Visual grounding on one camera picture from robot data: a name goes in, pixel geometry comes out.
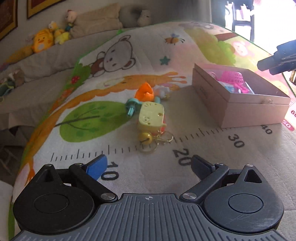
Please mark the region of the framed wall picture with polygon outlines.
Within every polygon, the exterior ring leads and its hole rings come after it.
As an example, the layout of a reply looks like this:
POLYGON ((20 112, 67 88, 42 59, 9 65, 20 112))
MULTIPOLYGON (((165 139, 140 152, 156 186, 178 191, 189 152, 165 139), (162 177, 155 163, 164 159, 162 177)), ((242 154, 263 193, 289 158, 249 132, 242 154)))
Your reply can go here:
POLYGON ((65 0, 27 0, 27 19, 65 0))

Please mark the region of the teal plastic crank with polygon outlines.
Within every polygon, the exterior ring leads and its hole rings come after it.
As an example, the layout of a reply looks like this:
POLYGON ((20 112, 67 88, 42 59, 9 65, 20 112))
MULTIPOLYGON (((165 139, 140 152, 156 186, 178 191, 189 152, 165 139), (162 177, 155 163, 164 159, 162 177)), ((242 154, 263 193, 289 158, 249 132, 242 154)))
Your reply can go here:
POLYGON ((152 107, 156 107, 156 108, 160 108, 163 106, 158 103, 158 102, 141 102, 139 100, 137 100, 136 98, 130 98, 127 100, 127 102, 125 103, 125 109, 126 109, 126 114, 128 117, 132 117, 135 113, 139 113, 141 107, 145 105, 145 106, 152 106, 152 107))

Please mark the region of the yellow duck plush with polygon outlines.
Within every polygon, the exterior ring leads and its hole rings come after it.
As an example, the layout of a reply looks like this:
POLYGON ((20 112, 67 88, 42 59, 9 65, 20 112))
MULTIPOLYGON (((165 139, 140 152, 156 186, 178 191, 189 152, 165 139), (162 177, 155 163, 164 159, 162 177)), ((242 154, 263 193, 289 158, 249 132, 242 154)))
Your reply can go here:
POLYGON ((24 46, 15 51, 5 61, 6 64, 17 63, 34 53, 42 52, 54 45, 54 35, 49 29, 43 29, 39 31, 33 38, 33 44, 30 46, 24 46))

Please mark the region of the grey plush toy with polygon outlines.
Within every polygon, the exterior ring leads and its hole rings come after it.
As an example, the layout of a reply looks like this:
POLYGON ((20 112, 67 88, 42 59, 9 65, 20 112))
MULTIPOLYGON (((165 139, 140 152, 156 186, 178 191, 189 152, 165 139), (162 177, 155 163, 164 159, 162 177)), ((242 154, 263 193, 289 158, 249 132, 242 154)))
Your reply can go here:
POLYGON ((119 11, 124 28, 146 27, 152 24, 151 11, 141 6, 124 6, 119 11))

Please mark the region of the beige folded blanket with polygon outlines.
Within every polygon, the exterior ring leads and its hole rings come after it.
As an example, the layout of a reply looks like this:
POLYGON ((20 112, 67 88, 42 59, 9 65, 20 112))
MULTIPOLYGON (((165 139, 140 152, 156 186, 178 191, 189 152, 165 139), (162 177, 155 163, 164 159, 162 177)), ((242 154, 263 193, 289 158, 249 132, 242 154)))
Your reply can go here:
POLYGON ((70 30, 70 35, 72 38, 80 38, 95 33, 122 29, 123 25, 119 20, 120 8, 119 3, 114 3, 79 14, 70 30))

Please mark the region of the blue white plastic bag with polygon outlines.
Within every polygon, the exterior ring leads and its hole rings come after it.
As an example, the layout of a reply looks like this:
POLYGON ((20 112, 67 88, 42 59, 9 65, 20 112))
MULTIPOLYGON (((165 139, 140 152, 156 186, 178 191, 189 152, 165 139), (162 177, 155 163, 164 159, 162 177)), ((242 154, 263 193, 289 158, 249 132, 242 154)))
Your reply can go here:
POLYGON ((246 82, 243 84, 232 84, 226 83, 223 81, 218 81, 225 89, 230 93, 239 93, 239 94, 254 94, 253 90, 247 85, 246 82))

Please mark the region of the pale pink squishy toy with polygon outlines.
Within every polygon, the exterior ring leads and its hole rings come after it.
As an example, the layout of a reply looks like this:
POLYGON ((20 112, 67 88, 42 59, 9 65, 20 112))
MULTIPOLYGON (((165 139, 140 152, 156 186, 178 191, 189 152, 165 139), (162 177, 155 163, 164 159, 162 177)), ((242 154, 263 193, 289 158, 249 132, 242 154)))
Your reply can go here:
POLYGON ((170 97, 171 90, 167 86, 156 85, 153 90, 154 95, 162 100, 168 99, 170 97))

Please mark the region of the doll with red hat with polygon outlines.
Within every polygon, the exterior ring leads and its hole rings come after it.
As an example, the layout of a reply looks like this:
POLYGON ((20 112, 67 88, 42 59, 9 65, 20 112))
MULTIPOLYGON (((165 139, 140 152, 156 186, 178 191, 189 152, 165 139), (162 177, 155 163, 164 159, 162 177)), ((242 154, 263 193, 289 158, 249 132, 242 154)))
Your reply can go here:
POLYGON ((68 9, 65 16, 65 20, 67 23, 67 26, 65 28, 66 32, 69 32, 71 28, 74 26, 76 18, 77 18, 77 13, 73 10, 68 9))

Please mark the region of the pink cardboard box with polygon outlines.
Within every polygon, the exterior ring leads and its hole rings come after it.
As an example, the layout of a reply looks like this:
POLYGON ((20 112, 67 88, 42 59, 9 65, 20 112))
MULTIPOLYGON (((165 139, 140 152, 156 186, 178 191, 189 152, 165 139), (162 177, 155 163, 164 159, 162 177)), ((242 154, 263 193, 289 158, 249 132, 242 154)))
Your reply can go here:
POLYGON ((196 64, 192 86, 209 113, 221 128, 237 128, 281 123, 290 104, 290 97, 256 73, 233 66, 196 64), (250 93, 233 85, 236 92, 225 86, 231 76, 240 73, 243 85, 250 93))

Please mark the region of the colourful cartoon play mat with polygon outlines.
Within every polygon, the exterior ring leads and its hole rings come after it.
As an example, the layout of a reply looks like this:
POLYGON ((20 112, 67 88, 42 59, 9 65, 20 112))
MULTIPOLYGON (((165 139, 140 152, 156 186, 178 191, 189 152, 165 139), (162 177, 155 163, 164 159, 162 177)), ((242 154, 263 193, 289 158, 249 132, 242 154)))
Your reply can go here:
POLYGON ((46 162, 105 154, 113 190, 176 191, 197 178, 185 153, 254 164, 283 201, 295 240, 294 89, 259 71, 267 52, 226 28, 170 22, 125 31, 82 57, 37 127, 13 189, 46 162))

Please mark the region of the small yellow plush toy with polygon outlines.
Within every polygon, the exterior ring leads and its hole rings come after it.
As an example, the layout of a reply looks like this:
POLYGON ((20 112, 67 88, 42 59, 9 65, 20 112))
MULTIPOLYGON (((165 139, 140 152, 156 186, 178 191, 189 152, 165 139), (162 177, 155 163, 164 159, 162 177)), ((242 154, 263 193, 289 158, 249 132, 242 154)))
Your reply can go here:
POLYGON ((48 24, 48 29, 53 34, 55 45, 56 44, 62 45, 66 41, 70 40, 70 33, 59 28, 55 21, 51 21, 48 24))

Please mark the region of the beige sofa cover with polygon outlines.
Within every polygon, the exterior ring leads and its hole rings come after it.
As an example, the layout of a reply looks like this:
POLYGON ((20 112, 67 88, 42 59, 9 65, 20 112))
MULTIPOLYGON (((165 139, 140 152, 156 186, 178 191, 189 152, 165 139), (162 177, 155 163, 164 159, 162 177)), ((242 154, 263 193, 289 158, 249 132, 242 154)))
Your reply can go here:
POLYGON ((60 96, 78 59, 116 34, 113 30, 72 39, 33 54, 2 72, 4 78, 17 71, 24 83, 1 101, 1 144, 25 146, 60 96))

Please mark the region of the pink plastic strainer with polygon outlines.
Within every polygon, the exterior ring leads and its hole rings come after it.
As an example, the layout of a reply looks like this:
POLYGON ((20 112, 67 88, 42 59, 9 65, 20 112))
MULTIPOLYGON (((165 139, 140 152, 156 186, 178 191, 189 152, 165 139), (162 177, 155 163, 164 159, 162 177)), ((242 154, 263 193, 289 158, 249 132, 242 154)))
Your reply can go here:
POLYGON ((223 71, 221 76, 217 78, 217 81, 223 81, 232 84, 243 84, 246 82, 242 74, 235 71, 223 71))

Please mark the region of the gold bell with keyrings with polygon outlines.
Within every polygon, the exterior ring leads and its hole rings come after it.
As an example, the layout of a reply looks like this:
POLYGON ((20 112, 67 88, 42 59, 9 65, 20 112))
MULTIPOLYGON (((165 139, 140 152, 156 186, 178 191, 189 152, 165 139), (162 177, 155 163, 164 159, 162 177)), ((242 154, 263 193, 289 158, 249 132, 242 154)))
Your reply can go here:
POLYGON ((159 145, 170 143, 173 139, 174 136, 170 132, 141 132, 138 135, 138 149, 143 153, 151 153, 154 152, 159 145))

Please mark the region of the orange plastic cup toy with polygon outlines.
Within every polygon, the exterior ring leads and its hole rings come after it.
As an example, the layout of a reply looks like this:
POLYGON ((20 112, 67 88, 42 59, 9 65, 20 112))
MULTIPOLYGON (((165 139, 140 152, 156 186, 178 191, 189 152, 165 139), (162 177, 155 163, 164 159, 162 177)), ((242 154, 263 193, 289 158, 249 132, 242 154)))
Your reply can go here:
POLYGON ((141 102, 152 102, 154 100, 154 91, 149 83, 145 82, 139 87, 134 97, 141 102))

